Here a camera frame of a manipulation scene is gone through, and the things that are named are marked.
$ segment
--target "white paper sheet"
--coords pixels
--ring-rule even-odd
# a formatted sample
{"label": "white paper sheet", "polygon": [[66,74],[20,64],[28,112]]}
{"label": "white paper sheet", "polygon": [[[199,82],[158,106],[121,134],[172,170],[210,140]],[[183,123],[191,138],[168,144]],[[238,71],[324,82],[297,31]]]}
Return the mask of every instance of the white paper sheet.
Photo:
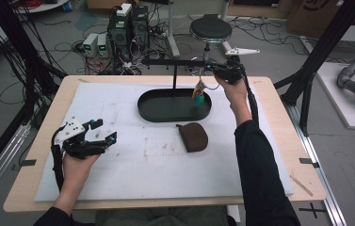
{"label": "white paper sheet", "polygon": [[[164,88],[169,89],[170,85],[85,83],[78,87],[64,122],[72,117],[82,123],[103,119],[104,125],[88,132],[87,140],[104,139],[118,132],[117,143],[94,164],[79,200],[242,196],[235,154],[234,114],[222,87],[206,91],[212,109],[198,123],[206,131],[209,143],[198,153],[186,152],[175,126],[188,122],[156,123],[139,116],[139,96],[150,89]],[[274,149],[285,193],[291,195],[293,187],[259,100],[258,107],[261,128]],[[52,167],[53,157],[49,153],[35,197],[37,202],[53,201],[58,195]]]}

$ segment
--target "tray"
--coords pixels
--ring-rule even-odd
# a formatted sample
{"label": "tray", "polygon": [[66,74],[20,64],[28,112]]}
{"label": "tray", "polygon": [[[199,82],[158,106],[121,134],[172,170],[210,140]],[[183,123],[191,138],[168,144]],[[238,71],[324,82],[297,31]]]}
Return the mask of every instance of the tray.
{"label": "tray", "polygon": [[203,93],[203,104],[192,99],[193,89],[152,89],[138,99],[139,115],[146,121],[199,121],[209,115],[212,101]]}

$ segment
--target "hand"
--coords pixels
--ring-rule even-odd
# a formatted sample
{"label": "hand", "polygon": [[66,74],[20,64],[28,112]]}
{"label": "hand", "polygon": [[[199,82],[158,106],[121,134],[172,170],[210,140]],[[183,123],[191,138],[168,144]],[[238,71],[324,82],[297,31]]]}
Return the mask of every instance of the hand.
{"label": "hand", "polygon": [[100,155],[97,154],[86,159],[78,159],[65,153],[63,157],[64,182],[54,207],[65,211],[68,215],[71,214],[74,203],[89,177],[89,171],[99,157]]}
{"label": "hand", "polygon": [[236,126],[251,120],[251,114],[247,105],[247,87],[245,86],[244,80],[239,79],[233,85],[230,85],[222,78],[217,76],[215,76],[215,78],[224,88],[224,93],[230,102],[230,109],[235,115]]}

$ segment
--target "brown leather pouch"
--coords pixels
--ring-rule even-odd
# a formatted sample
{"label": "brown leather pouch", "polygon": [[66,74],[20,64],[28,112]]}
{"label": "brown leather pouch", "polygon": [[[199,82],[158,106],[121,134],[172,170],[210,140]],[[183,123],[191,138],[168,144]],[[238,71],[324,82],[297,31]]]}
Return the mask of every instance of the brown leather pouch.
{"label": "brown leather pouch", "polygon": [[200,124],[191,122],[187,125],[176,126],[179,127],[178,130],[187,152],[200,152],[207,147],[208,137]]}

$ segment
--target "tabletop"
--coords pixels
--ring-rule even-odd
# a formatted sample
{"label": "tabletop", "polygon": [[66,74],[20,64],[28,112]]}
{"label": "tabletop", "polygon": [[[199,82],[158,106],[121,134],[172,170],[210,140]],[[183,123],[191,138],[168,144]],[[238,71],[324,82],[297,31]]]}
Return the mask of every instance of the tabletop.
{"label": "tabletop", "polygon": [[[202,78],[205,84],[216,84],[214,77]],[[266,77],[250,77],[250,84],[255,87],[257,99],[262,103],[271,132],[281,152],[283,162],[290,175],[295,194],[289,197],[291,202],[321,201],[326,192],[313,165],[301,164],[300,158],[308,158],[297,132],[287,115],[272,82]],[[43,168],[50,152],[51,137],[62,124],[72,103],[74,93],[81,83],[142,83],[172,84],[173,77],[157,76],[119,76],[119,75],[69,75],[62,84],[51,104],[47,116],[35,138],[26,159],[36,159],[34,166],[22,167],[15,183],[4,203],[7,212],[45,211],[53,202],[35,202],[34,197],[39,187]],[[177,83],[196,84],[197,77],[179,76]],[[77,202],[75,209],[111,209],[159,206],[194,206],[215,204],[242,204],[242,197],[181,198],[161,200],[112,200]]]}

